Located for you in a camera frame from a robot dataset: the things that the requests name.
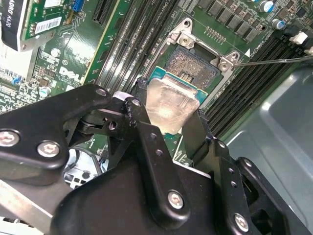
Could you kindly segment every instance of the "capacitor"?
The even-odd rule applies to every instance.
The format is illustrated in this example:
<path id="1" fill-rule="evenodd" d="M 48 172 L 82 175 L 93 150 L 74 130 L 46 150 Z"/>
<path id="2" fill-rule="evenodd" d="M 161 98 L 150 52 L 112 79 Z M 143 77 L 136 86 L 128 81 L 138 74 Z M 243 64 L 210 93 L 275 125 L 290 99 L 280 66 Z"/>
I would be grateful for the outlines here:
<path id="1" fill-rule="evenodd" d="M 285 22 L 279 19 L 275 19 L 272 21 L 272 27 L 278 30 L 282 30 L 285 28 Z"/>
<path id="2" fill-rule="evenodd" d="M 49 87 L 40 87 L 39 88 L 39 95 L 42 98 L 46 98 L 48 95 L 50 95 L 51 89 Z"/>
<path id="3" fill-rule="evenodd" d="M 53 57 L 59 57 L 61 55 L 60 49 L 53 48 L 50 53 Z"/>
<path id="4" fill-rule="evenodd" d="M 269 13 L 273 10 L 274 3 L 272 1 L 262 1 L 259 5 L 261 12 Z"/>

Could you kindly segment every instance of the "white connector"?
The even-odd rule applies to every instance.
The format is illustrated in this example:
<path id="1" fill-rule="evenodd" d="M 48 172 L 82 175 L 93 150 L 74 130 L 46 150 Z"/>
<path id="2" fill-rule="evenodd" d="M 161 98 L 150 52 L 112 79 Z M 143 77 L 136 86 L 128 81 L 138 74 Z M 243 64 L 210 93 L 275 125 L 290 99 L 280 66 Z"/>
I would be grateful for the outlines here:
<path id="1" fill-rule="evenodd" d="M 313 47 L 311 47 L 309 50 L 304 51 L 308 55 L 313 55 Z"/>
<path id="2" fill-rule="evenodd" d="M 289 41 L 291 41 L 291 42 L 293 42 L 293 43 L 295 43 L 295 44 L 297 44 L 297 45 L 301 45 L 303 42 L 304 42 L 304 40 L 306 40 L 306 38 L 307 38 L 308 36 L 307 36 L 307 34 L 306 33 L 304 33 L 304 32 L 299 32 L 297 35 L 295 35 L 294 37 L 291 37 L 290 39 L 289 39 Z"/>

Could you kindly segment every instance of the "cable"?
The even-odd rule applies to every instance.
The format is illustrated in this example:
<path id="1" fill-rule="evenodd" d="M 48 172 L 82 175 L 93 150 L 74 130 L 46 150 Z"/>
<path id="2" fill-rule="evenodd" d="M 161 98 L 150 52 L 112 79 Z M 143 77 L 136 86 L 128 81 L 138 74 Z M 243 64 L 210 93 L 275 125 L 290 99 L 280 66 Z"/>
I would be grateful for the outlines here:
<path id="1" fill-rule="evenodd" d="M 67 173 L 68 171 L 72 170 L 72 169 L 76 166 L 76 164 L 77 164 L 77 162 L 78 162 L 78 160 L 79 160 L 79 158 L 80 158 L 80 152 L 79 152 L 79 150 L 75 149 L 75 154 L 76 154 L 76 155 L 75 155 L 75 156 L 76 156 L 75 161 L 74 161 L 73 163 L 71 163 L 71 164 L 68 164 L 68 166 L 64 169 L 63 174 L 65 174 L 65 173 Z"/>
<path id="2" fill-rule="evenodd" d="M 102 170 L 101 170 L 101 168 L 100 168 L 99 162 L 98 162 L 97 157 L 96 157 L 95 154 L 93 154 L 93 153 L 90 152 L 89 150 L 84 149 L 84 148 L 79 147 L 79 146 L 75 146 L 75 147 L 73 147 L 73 149 L 82 151 L 82 152 L 86 153 L 87 155 L 89 155 L 89 156 L 92 158 L 92 161 L 93 161 L 94 166 L 96 167 L 97 174 L 98 174 L 98 175 L 101 175 L 101 174 L 102 174 Z"/>
<path id="3" fill-rule="evenodd" d="M 235 64 L 234 67 L 265 65 L 265 64 L 279 64 L 279 63 L 296 63 L 296 62 L 303 62 L 303 61 L 307 61 L 311 59 L 313 59 L 313 55 L 307 55 L 304 57 L 293 58 L 293 59 L 278 59 L 278 60 L 265 60 L 265 61 L 241 63 L 241 64 Z"/>

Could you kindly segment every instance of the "silver screw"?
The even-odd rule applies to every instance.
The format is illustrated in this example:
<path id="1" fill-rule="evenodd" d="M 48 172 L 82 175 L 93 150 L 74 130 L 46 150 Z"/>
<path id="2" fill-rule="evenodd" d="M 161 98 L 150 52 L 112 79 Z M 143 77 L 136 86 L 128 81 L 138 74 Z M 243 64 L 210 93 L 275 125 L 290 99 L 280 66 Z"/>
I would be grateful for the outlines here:
<path id="1" fill-rule="evenodd" d="M 187 45 L 189 45 L 189 39 L 187 37 L 181 37 L 180 40 L 179 40 L 179 43 L 185 47 Z"/>
<path id="2" fill-rule="evenodd" d="M 13 131 L 1 131 L 0 132 L 0 146 L 11 147 L 16 145 L 20 141 L 20 137 Z"/>
<path id="3" fill-rule="evenodd" d="M 220 147 L 225 148 L 225 144 L 222 141 L 219 141 L 219 145 Z"/>
<path id="4" fill-rule="evenodd" d="M 168 193 L 168 201 L 170 202 L 171 206 L 174 207 L 175 209 L 181 209 L 182 206 L 184 205 L 184 201 L 182 199 L 182 197 L 174 192 L 174 191 L 170 191 Z"/>
<path id="5" fill-rule="evenodd" d="M 137 99 L 133 99 L 133 100 L 132 100 L 132 103 L 133 103 L 134 105 L 136 105 L 136 106 L 140 106 L 140 102 L 139 102 L 139 100 L 137 100 Z"/>
<path id="6" fill-rule="evenodd" d="M 240 228 L 241 231 L 243 232 L 248 232 L 249 231 L 249 226 L 245 218 L 242 217 L 240 214 L 235 214 L 234 216 L 235 222 Z"/>
<path id="7" fill-rule="evenodd" d="M 226 70 L 228 70 L 228 64 L 227 64 L 227 62 L 221 62 L 221 63 L 219 64 L 219 69 L 220 69 L 221 71 L 226 71 Z"/>
<path id="8" fill-rule="evenodd" d="M 55 142 L 47 141 L 38 145 L 38 153 L 46 158 L 52 158 L 59 154 L 60 148 Z"/>
<path id="9" fill-rule="evenodd" d="M 107 96 L 106 91 L 103 90 L 103 89 L 98 89 L 98 90 L 96 90 L 96 93 L 99 94 L 99 95 L 101 95 L 101 96 Z"/>
<path id="10" fill-rule="evenodd" d="M 245 159 L 245 163 L 246 163 L 247 166 L 252 167 L 251 162 L 249 162 L 247 159 Z"/>

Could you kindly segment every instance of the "blue connector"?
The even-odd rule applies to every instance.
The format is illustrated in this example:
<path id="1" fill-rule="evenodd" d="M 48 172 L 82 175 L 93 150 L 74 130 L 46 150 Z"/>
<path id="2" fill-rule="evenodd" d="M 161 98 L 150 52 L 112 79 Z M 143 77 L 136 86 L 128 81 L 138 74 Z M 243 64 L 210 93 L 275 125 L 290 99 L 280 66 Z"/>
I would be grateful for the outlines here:
<path id="1" fill-rule="evenodd" d="M 21 76 L 15 76 L 12 80 L 12 84 L 13 85 L 19 84 L 21 80 L 22 80 Z"/>
<path id="2" fill-rule="evenodd" d="M 74 11 L 81 11 L 84 5 L 84 0 L 75 0 L 74 5 L 73 5 L 73 10 Z"/>

